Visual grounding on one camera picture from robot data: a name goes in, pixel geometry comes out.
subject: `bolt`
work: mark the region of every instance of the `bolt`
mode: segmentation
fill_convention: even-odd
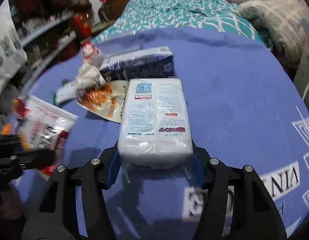
[[[217,165],[217,164],[219,164],[219,160],[216,159],[216,158],[211,158],[210,163],[213,164],[213,165]]]
[[[246,165],[246,166],[245,166],[245,170],[246,170],[247,172],[251,172],[251,171],[253,171],[253,168],[252,168],[250,165]]]
[[[63,172],[65,170],[65,166],[60,165],[56,168],[57,172]]]
[[[92,165],[97,165],[99,163],[100,163],[100,160],[98,158],[94,158],[94,159],[91,160]]]

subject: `teal patterned blanket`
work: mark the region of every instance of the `teal patterned blanket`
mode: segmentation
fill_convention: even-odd
[[[130,0],[116,22],[93,41],[122,32],[190,26],[233,32],[263,42],[250,22],[236,14],[237,8],[226,0]]]

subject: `shelf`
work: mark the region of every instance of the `shelf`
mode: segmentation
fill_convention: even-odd
[[[49,54],[42,62],[41,64],[36,68],[36,70],[33,72],[31,78],[24,84],[23,86],[23,95],[26,95],[29,88],[33,85],[33,83],[36,81],[36,79],[40,76],[40,74],[46,69],[46,67],[53,61],[53,59],[58,56],[58,54],[66,47],[68,46],[72,41],[75,40],[76,34],[74,31],[70,32],[69,39],[63,42],[57,49],[55,49],[51,54]]]
[[[53,28],[54,26],[57,26],[58,24],[60,24],[61,22],[64,22],[68,19],[70,19],[73,16],[73,13],[67,14],[66,16],[63,16],[53,22],[49,22],[47,24],[45,24],[41,29],[39,29],[37,32],[27,36],[23,41],[21,41],[21,45],[22,47],[25,47],[26,45],[28,45],[31,41],[35,40],[36,38],[38,38],[40,35],[42,35],[43,33],[45,33],[47,30],[50,30],[51,28]]]

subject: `blue tablecloth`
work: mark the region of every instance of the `blue tablecloth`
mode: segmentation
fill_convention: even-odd
[[[309,211],[309,113],[265,45],[214,30],[165,28],[98,46],[106,53],[133,46],[169,46],[176,76],[183,83],[193,140],[226,165],[252,165],[291,234]],[[75,78],[81,58],[78,54],[55,65],[37,80],[31,93],[51,103],[62,80]],[[69,168],[85,164],[115,144],[120,124],[105,121],[74,101],[62,108],[79,116],[63,159]],[[185,173],[137,169],[129,175],[131,184],[121,169],[116,183],[103,192],[117,238],[191,239],[197,222],[181,217],[185,188],[195,185]],[[43,186],[35,171],[26,171],[18,181],[26,214]],[[78,188],[77,214],[85,235],[80,199]]]

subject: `blue qr code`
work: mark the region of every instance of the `blue qr code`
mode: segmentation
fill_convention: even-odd
[[[151,83],[139,83],[136,85],[136,94],[151,93]]]

